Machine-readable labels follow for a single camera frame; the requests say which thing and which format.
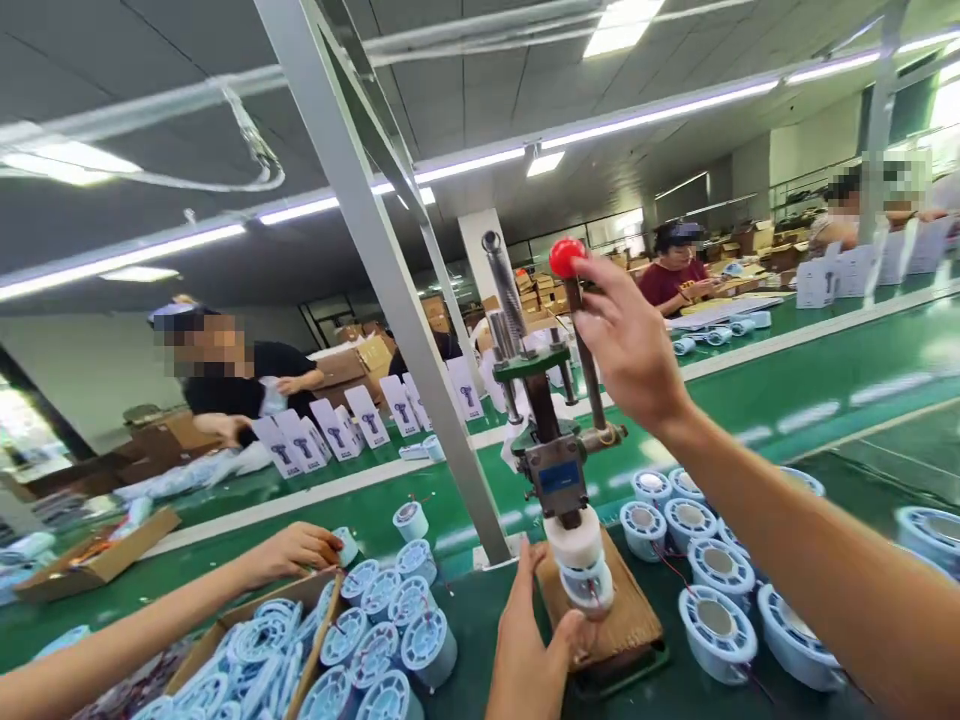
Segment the hand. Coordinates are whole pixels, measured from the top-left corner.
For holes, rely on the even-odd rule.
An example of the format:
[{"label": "hand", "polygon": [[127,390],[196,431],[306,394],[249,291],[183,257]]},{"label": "hand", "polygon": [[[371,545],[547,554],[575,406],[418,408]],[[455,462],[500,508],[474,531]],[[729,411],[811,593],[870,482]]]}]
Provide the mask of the hand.
[{"label": "hand", "polygon": [[574,268],[604,292],[584,295],[586,310],[574,322],[606,390],[627,415],[655,432],[692,405],[663,318],[606,258],[575,260]]},{"label": "hand", "polygon": [[249,427],[253,427],[253,420],[246,415],[227,415],[217,427],[217,435],[226,447],[240,447],[237,437]]},{"label": "hand", "polygon": [[245,552],[233,565],[243,575],[244,587],[254,590],[275,580],[305,575],[305,568],[336,566],[342,549],[343,542],[329,530],[295,522]]},{"label": "hand", "polygon": [[517,577],[500,616],[488,720],[553,720],[560,717],[567,674],[590,650],[597,628],[579,610],[571,610],[543,646],[533,615],[533,575],[546,556],[546,546],[520,546]]},{"label": "hand", "polygon": [[301,390],[303,390],[303,383],[300,378],[277,378],[277,392],[284,397],[296,395]]}]

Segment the red shirt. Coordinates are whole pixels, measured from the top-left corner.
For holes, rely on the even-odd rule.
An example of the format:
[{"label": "red shirt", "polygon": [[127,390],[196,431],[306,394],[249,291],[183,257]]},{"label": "red shirt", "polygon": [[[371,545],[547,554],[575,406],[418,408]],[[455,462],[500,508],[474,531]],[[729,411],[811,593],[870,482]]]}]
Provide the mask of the red shirt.
[{"label": "red shirt", "polygon": [[682,270],[667,270],[662,265],[653,263],[637,280],[637,287],[647,302],[657,306],[672,300],[683,288],[708,277],[707,269],[699,260],[691,260]]}]

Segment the ceiling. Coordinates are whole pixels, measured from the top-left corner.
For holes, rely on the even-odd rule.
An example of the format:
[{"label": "ceiling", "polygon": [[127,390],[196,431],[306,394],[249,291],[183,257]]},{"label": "ceiling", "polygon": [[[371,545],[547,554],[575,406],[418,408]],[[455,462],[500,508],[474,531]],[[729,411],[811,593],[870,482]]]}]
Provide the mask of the ceiling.
[{"label": "ceiling", "polygon": [[[529,4],[523,0],[347,0],[364,39]],[[662,12],[706,4],[667,0]],[[410,62],[377,75],[415,160],[737,79],[810,57],[846,37],[880,0],[756,0],[654,24],[629,52],[582,61],[587,38],[465,59]],[[906,35],[958,19],[956,4],[914,0]],[[276,62],[252,0],[31,0],[0,7],[0,123],[43,122]],[[765,130],[797,122],[870,82],[871,70],[567,148],[526,179],[522,161],[434,185],[441,248],[463,256],[458,215],[494,206],[508,242],[641,204]],[[0,274],[325,186],[289,92],[245,105],[287,181],[271,193],[214,194],[112,182],[75,188],[0,180]],[[211,182],[256,175],[225,107],[99,143],[152,172]],[[407,261],[429,265],[416,224],[385,198]],[[82,281],[0,305],[0,313],[141,310],[173,292],[239,306],[295,304],[367,285],[339,212],[301,218],[166,258],[183,280]]]}]

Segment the red knob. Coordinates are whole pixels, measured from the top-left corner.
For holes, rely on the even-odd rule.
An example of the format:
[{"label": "red knob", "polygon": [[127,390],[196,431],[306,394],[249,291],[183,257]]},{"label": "red knob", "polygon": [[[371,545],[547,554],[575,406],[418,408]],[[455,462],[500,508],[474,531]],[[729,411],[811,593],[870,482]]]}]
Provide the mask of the red knob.
[{"label": "red knob", "polygon": [[572,260],[575,257],[585,258],[587,249],[583,243],[576,238],[562,238],[557,240],[550,250],[550,269],[554,274],[564,280],[569,280],[577,273],[573,269]]}]

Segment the pipe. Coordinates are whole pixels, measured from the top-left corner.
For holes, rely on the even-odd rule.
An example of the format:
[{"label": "pipe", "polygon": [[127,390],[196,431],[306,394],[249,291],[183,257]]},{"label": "pipe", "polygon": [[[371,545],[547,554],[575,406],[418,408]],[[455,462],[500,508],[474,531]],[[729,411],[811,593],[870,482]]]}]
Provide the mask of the pipe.
[{"label": "pipe", "polygon": [[[563,281],[567,289],[567,302],[570,303],[570,314],[575,315],[583,309],[583,299],[580,297],[580,281],[576,277]],[[587,383],[587,399],[590,401],[590,414],[593,416],[593,426],[597,430],[607,429],[607,418],[603,413],[603,401],[600,399],[600,382],[597,379],[597,368],[593,364],[593,353],[574,329],[577,338],[577,349],[580,351],[580,367],[583,370],[583,379]]]}]

